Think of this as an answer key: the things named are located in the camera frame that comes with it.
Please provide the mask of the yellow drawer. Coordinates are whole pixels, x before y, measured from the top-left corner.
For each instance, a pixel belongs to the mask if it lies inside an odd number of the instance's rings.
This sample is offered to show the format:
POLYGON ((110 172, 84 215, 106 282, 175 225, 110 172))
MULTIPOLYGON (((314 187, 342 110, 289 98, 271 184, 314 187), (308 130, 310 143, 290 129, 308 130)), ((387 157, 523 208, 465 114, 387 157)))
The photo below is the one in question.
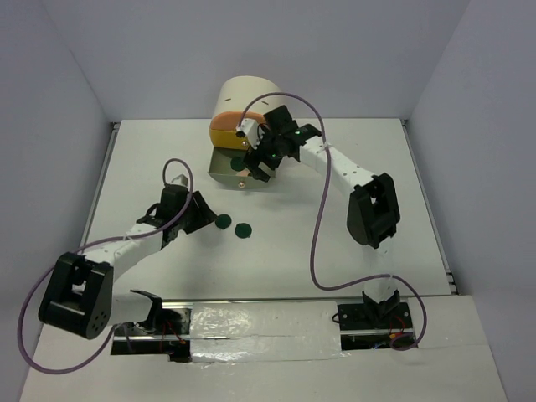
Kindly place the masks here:
POLYGON ((209 137, 214 147, 246 151, 250 146, 246 137, 237 137, 236 131, 210 129, 209 137))

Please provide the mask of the orange top drawer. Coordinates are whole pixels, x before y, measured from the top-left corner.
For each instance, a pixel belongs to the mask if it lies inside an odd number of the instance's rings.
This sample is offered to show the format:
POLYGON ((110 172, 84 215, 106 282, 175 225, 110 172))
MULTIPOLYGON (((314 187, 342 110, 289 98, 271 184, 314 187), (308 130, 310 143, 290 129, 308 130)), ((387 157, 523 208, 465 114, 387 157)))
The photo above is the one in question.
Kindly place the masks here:
POLYGON ((265 123, 265 118, 256 112, 247 111, 245 116, 243 111, 224 111, 215 115, 210 123, 209 129, 211 131, 235 131, 235 128, 241 120, 251 119, 258 123, 265 123))

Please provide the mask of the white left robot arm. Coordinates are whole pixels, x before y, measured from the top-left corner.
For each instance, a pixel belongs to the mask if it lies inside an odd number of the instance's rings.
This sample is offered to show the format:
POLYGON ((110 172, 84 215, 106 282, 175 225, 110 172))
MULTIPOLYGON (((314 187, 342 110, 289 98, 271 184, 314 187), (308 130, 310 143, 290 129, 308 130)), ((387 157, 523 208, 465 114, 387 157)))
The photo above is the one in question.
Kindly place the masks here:
POLYGON ((164 323, 162 298, 137 289, 116 293, 115 282, 179 235, 189 235, 216 218, 199 191, 177 184, 165 186, 159 202, 125 235, 57 259, 39 307, 39 320, 86 339, 96 338, 108 326, 129 322, 144 333, 159 331, 164 323))

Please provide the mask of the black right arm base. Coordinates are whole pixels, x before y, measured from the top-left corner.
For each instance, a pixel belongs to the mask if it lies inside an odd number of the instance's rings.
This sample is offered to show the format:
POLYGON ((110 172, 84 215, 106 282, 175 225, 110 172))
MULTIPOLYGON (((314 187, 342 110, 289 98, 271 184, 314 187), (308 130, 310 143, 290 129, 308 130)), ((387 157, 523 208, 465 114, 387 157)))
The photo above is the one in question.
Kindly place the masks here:
POLYGON ((416 340, 409 305, 398 290, 379 304, 365 294, 360 302, 338 304, 332 321, 338 325, 343 351, 406 350, 416 340))

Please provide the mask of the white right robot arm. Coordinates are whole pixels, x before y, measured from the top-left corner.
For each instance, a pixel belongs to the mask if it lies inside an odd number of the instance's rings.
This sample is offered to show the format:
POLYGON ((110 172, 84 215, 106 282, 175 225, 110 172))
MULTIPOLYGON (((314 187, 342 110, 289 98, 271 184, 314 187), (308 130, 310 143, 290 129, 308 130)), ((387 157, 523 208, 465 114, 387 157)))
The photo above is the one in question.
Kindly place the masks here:
POLYGON ((299 126, 286 106, 279 106, 264 114, 264 120, 259 123, 242 116, 236 126, 236 136, 249 143, 244 165, 253 179, 269 182, 270 174, 260 166, 265 165, 274 171, 285 157, 295 159, 324 177, 309 256, 313 284, 324 291, 337 291, 363 283, 366 322, 372 327, 385 326, 399 305, 399 291, 394 279, 386 274, 372 274, 368 279, 323 286, 317 280, 315 263, 319 230, 330 187, 333 186, 348 200, 346 227, 351 238, 363 247, 377 250, 384 241, 396 234, 400 221, 394 180, 387 173, 371 173, 329 146, 322 127, 316 128, 311 124, 299 126))

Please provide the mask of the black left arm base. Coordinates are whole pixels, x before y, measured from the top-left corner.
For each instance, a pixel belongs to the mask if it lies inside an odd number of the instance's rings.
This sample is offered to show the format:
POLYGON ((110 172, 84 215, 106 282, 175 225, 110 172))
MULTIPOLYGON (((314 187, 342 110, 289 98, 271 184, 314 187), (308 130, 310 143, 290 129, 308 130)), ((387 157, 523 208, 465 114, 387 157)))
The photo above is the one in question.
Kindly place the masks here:
POLYGON ((165 307, 160 296, 148 291, 115 296, 111 355, 162 355, 174 363, 189 363, 191 316, 190 307, 165 307))

